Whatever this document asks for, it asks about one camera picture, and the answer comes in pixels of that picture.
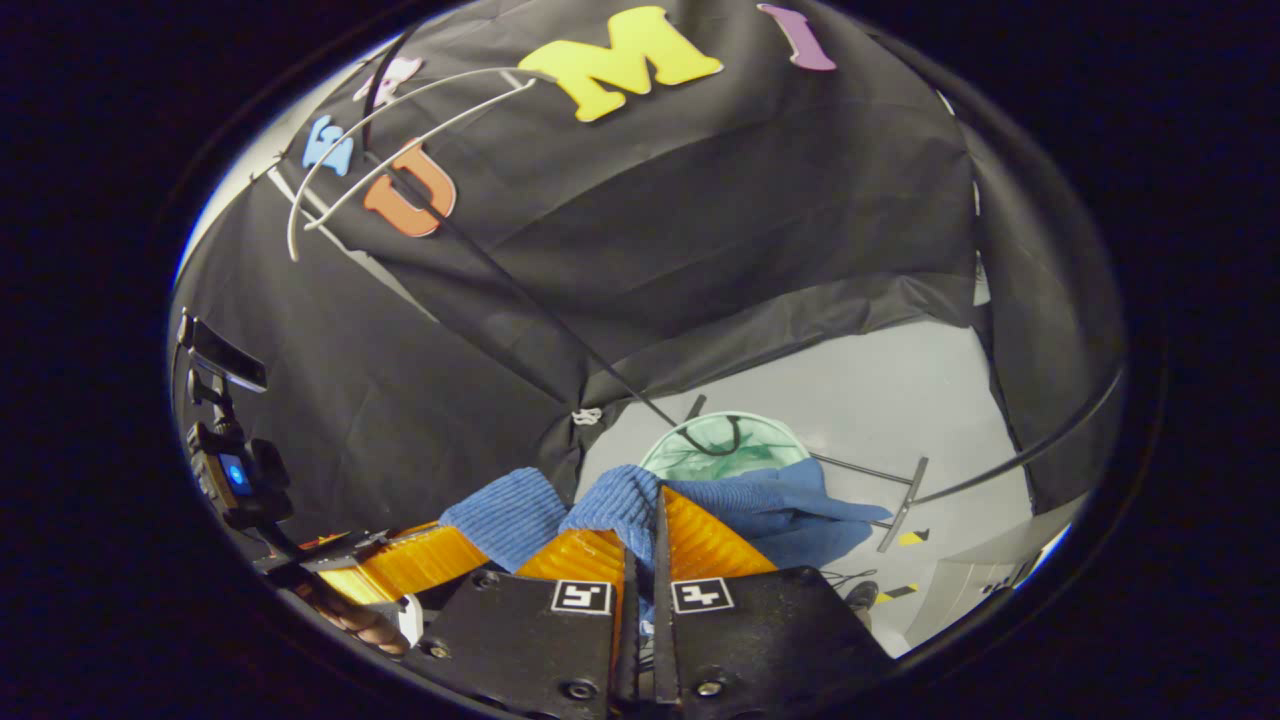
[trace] pink letter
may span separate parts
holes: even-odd
[[[806,70],[833,70],[836,69],[836,63],[822,51],[822,46],[818,45],[818,38],[813,36],[813,31],[809,29],[809,18],[804,17],[803,13],[795,10],[787,10],[786,8],[777,8],[767,3],[760,3],[756,8],[762,13],[768,13],[773,15],[773,19],[778,20],[778,27],[782,28],[782,35],[787,37],[787,42],[791,44],[791,63],[799,65]]]

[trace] curved rod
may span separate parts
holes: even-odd
[[[965,480],[945,491],[936,492],[933,495],[927,495],[919,500],[913,500],[908,502],[905,507],[915,507],[916,505],[924,505],[925,502],[933,500],[941,500],[943,497],[947,497],[948,495],[955,495],[957,492],[966,491],[992,478],[1004,475],[1010,470],[1016,470],[1018,468],[1021,468],[1023,465],[1027,465],[1028,462],[1036,460],[1041,455],[1044,455],[1046,452],[1048,452],[1051,447],[1057,445],[1057,441],[1062,439],[1068,433],[1070,433],[1075,428],[1083,425],[1089,418],[1092,418],[1098,410],[1102,409],[1102,405],[1106,404],[1107,398],[1111,397],[1111,393],[1120,384],[1121,377],[1124,377],[1124,361],[1121,361],[1120,366],[1116,368],[1115,375],[1112,375],[1111,382],[1102,392],[1100,392],[1092,401],[1082,405],[1080,409],[1076,410],[1074,415],[1068,418],[1068,420],[1061,425],[1059,425],[1056,430],[1041,438],[1039,442],[1032,445],[1027,450],[1019,452],[1018,455],[1010,457],[1009,460],[1001,462],[1000,465],[996,465],[991,470],[987,470],[986,473],[977,475],[973,479]]]
[[[500,102],[502,100],[506,100],[507,97],[509,97],[509,96],[512,96],[512,95],[515,95],[517,92],[524,92],[525,90],[529,90],[530,87],[534,86],[534,81],[536,81],[536,79],[544,79],[544,81],[548,81],[548,82],[554,82],[556,78],[553,78],[552,76],[548,76],[547,73],[540,73],[540,72],[536,72],[536,70],[522,70],[520,68],[483,68],[483,69],[479,69],[479,70],[467,70],[465,73],[458,73],[456,76],[451,76],[451,77],[447,77],[444,79],[438,79],[438,81],[435,81],[435,82],[433,82],[430,85],[425,85],[422,87],[419,87],[419,88],[413,90],[412,92],[406,92],[404,95],[397,97],[396,100],[392,100],[390,102],[383,105],[372,115],[369,115],[367,118],[364,118],[362,120],[360,120],[358,123],[356,123],[355,126],[352,126],[351,129],[348,129],[347,132],[344,132],[342,135],[342,137],[339,137],[338,140],[335,140],[329,146],[329,149],[325,150],[323,155],[320,155],[320,158],[316,160],[316,164],[312,165],[311,169],[307,170],[306,177],[302,178],[302,184],[298,186],[298,190],[296,192],[296,197],[293,200],[293,206],[289,208],[289,223],[285,227],[285,233],[284,233],[285,234],[285,241],[288,242],[288,246],[289,246],[289,259],[293,260],[294,263],[298,261],[298,246],[297,246],[297,238],[296,238],[296,233],[294,233],[294,224],[297,224],[298,205],[302,202],[301,199],[303,196],[303,192],[307,190],[307,186],[311,184],[311,178],[315,177],[316,170],[319,170],[321,168],[321,165],[324,164],[325,159],[329,158],[329,154],[338,149],[338,145],[340,145],[348,137],[355,136],[356,132],[360,128],[362,128],[366,123],[371,122],[378,115],[380,115],[380,114],[390,110],[396,105],[398,105],[398,104],[408,100],[410,97],[413,97],[415,95],[417,95],[420,92],[426,92],[428,90],[439,87],[439,86],[442,86],[444,83],[453,82],[456,79],[462,79],[462,78],[471,77],[471,76],[488,74],[488,73],[509,73],[512,70],[521,72],[521,73],[527,73],[527,74],[534,76],[534,77],[529,82],[526,82],[525,85],[522,85],[522,86],[518,86],[518,87],[516,87],[513,90],[508,90],[507,92],[503,92],[502,95],[498,95],[495,97],[490,97],[489,100],[485,100],[484,102],[481,102],[481,104],[479,104],[479,105],[476,105],[474,108],[470,108],[467,110],[463,110],[462,113],[458,113],[457,115],[449,118],[448,120],[444,120],[443,123],[440,123],[439,126],[436,126],[431,131],[426,132],[425,135],[422,135],[422,136],[420,136],[420,137],[417,137],[417,138],[407,142],[404,145],[404,147],[402,147],[398,152],[393,154],[390,158],[388,158],[387,160],[384,160],[380,165],[378,165],[378,168],[375,168],[369,174],[366,174],[364,178],[361,178],[360,182],[357,182],[356,184],[353,184],[342,197],[338,199],[338,201],[332,208],[329,208],[328,211],[325,211],[323,215],[320,215],[315,220],[312,220],[312,222],[307,223],[306,225],[303,225],[303,229],[308,229],[310,231],[310,229],[315,229],[317,225],[324,224],[333,215],[334,210],[337,210],[338,208],[340,208],[343,202],[346,202],[352,195],[356,193],[356,191],[358,191],[361,187],[364,187],[370,179],[372,179],[374,176],[376,176],[378,173],[380,173],[381,170],[384,170],[387,168],[387,165],[390,165],[392,161],[394,161],[397,158],[399,158],[401,155],[403,155],[404,152],[407,152],[413,146],[424,142],[425,140],[430,138],[431,136],[434,136],[435,133],[440,132],[442,129],[444,129],[444,128],[447,128],[447,127],[449,127],[449,126],[452,126],[452,124],[454,124],[457,122],[461,122],[461,120],[463,120],[463,119],[474,115],[475,113],[479,113],[480,110],[484,110],[485,108],[489,108],[490,105]]]

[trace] person's hand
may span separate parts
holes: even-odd
[[[390,620],[367,607],[352,603],[321,582],[302,585],[296,592],[339,630],[388,655],[401,656],[408,652],[408,638],[401,634],[399,628]]]

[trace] gray floor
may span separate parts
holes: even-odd
[[[929,459],[919,495],[946,489],[1007,460],[1014,446],[988,391],[988,365],[970,329],[922,322],[822,343],[767,365],[659,398],[684,418],[698,395],[704,413],[740,410],[781,420],[814,452],[911,477]],[[604,470],[639,462],[668,430],[648,409],[632,405],[586,456],[581,497]],[[827,492],[850,502],[896,511],[906,486],[824,465]],[[918,592],[877,603],[872,633],[897,657],[910,650],[904,633],[915,619],[940,557],[979,544],[1030,518],[1025,475],[1006,473],[970,491],[915,507],[900,534],[929,530],[928,541],[877,546],[886,530],[828,570],[856,574],[881,591],[915,584]]]

